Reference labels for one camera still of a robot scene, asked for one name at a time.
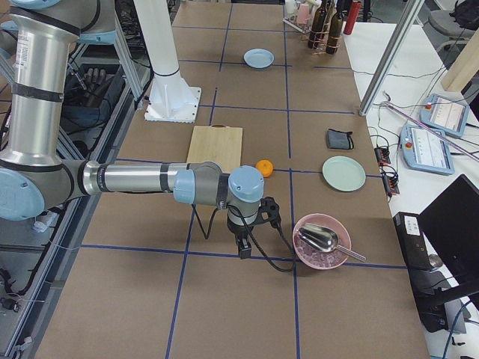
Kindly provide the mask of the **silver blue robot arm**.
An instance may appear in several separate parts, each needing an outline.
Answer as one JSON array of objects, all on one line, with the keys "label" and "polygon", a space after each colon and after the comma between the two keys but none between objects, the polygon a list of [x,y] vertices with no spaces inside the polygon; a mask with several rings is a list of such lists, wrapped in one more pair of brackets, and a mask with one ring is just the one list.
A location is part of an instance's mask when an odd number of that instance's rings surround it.
[{"label": "silver blue robot arm", "polygon": [[10,16],[18,41],[8,143],[1,152],[1,217],[21,221],[103,192],[171,193],[181,203],[226,209],[239,257],[250,257],[264,185],[256,168],[226,174],[214,162],[114,165],[58,157],[70,45],[82,35],[113,42],[114,2],[12,1]]}]

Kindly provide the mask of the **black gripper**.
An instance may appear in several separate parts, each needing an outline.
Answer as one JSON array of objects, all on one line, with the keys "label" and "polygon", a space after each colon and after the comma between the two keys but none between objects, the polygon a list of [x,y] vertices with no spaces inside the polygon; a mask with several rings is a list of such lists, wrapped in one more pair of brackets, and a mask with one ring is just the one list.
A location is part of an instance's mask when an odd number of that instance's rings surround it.
[{"label": "black gripper", "polygon": [[244,219],[242,219],[236,209],[228,210],[227,226],[238,242],[238,256],[240,259],[249,259],[251,257],[251,244],[248,241],[248,232],[253,230],[257,216],[258,211],[245,215]]}]

